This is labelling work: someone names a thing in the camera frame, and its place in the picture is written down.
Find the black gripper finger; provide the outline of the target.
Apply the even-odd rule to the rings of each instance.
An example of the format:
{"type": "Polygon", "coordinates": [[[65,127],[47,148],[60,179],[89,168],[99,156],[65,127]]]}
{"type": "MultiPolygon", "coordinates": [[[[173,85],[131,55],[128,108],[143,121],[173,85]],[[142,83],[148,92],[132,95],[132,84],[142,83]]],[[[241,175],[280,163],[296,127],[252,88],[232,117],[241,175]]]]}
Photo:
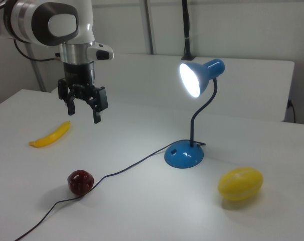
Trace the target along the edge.
{"type": "Polygon", "coordinates": [[[101,121],[100,113],[108,108],[107,94],[105,87],[92,88],[91,96],[86,99],[86,103],[93,110],[93,122],[95,124],[101,121]]]}
{"type": "Polygon", "coordinates": [[[75,91],[69,90],[68,84],[65,80],[65,78],[58,80],[58,97],[60,100],[63,100],[64,103],[67,106],[68,115],[74,115],[75,114],[75,91]]]}

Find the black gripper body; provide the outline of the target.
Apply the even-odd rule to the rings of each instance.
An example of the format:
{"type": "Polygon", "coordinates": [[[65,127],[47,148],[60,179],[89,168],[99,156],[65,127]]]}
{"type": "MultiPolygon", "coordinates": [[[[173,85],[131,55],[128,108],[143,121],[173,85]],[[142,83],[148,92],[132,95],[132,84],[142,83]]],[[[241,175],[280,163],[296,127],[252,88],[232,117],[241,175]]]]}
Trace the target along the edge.
{"type": "Polygon", "coordinates": [[[63,63],[63,66],[66,81],[63,100],[71,95],[77,99],[91,99],[95,88],[94,62],[84,64],[63,63]]]}

